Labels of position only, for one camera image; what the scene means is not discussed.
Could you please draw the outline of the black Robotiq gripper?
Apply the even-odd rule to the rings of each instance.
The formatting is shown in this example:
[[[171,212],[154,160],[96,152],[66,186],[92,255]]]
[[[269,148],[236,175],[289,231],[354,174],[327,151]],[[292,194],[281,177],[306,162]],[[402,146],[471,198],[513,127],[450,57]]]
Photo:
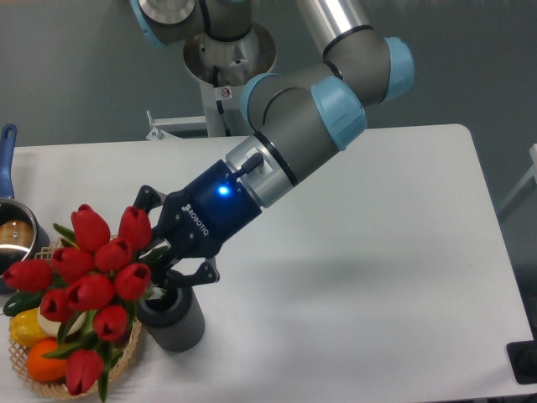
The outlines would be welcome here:
[[[221,276],[215,256],[222,245],[261,214],[223,160],[168,196],[143,185],[133,205],[146,213],[161,208],[154,230],[157,238],[167,241],[169,250],[166,258],[157,260],[158,299],[182,288],[217,283]],[[193,274],[173,269],[176,260],[193,258],[205,258]]]

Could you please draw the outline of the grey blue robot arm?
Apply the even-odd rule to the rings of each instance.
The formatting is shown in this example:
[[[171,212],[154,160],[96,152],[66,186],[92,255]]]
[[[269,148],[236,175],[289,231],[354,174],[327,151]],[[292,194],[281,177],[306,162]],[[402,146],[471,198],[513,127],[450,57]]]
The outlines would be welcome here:
[[[136,205],[160,209],[154,243],[168,250],[152,267],[166,290],[217,282],[222,245],[367,127],[366,107],[406,93],[414,61],[401,39],[379,35],[358,1],[300,1],[322,61],[274,74],[271,35],[249,1],[134,1],[147,41],[183,41],[190,73],[213,95],[206,126],[247,137],[184,189],[144,186]]]

